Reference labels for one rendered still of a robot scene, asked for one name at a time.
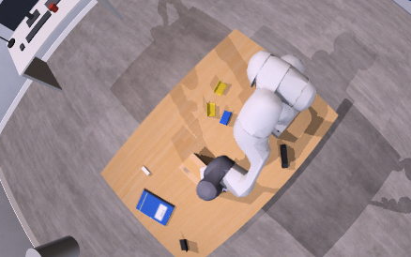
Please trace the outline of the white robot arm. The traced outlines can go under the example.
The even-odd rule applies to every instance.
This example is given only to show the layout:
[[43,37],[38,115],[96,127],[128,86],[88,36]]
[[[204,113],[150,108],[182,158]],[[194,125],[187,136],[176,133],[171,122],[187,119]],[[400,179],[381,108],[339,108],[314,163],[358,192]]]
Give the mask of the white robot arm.
[[243,105],[233,127],[236,143],[251,163],[250,172],[227,156],[214,158],[207,167],[200,168],[201,179],[204,179],[196,188],[200,199],[216,199],[223,187],[236,197],[251,193],[269,158],[272,130],[277,123],[290,121],[295,115],[294,109],[305,111],[315,99],[315,85],[304,75],[304,70],[302,61],[292,54],[279,58],[262,50],[252,56],[247,74],[250,86],[257,87]]

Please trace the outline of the blue notebook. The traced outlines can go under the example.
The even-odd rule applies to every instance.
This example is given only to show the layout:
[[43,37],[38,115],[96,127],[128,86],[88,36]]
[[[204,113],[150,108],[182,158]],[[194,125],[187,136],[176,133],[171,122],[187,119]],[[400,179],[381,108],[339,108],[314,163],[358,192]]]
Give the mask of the blue notebook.
[[144,189],[136,209],[162,225],[166,225],[175,206]]

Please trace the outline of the blue rectangular block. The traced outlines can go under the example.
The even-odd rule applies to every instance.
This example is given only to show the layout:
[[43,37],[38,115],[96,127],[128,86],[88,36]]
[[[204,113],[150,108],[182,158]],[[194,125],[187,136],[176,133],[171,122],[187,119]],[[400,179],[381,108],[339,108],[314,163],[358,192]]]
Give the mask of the blue rectangular block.
[[231,116],[231,113],[232,113],[232,112],[224,111],[224,113],[223,113],[223,115],[222,115],[222,117],[221,117],[220,123],[223,124],[223,125],[225,125],[225,126],[227,126],[227,123],[228,123],[228,121],[229,121],[229,118],[230,118],[230,116]]

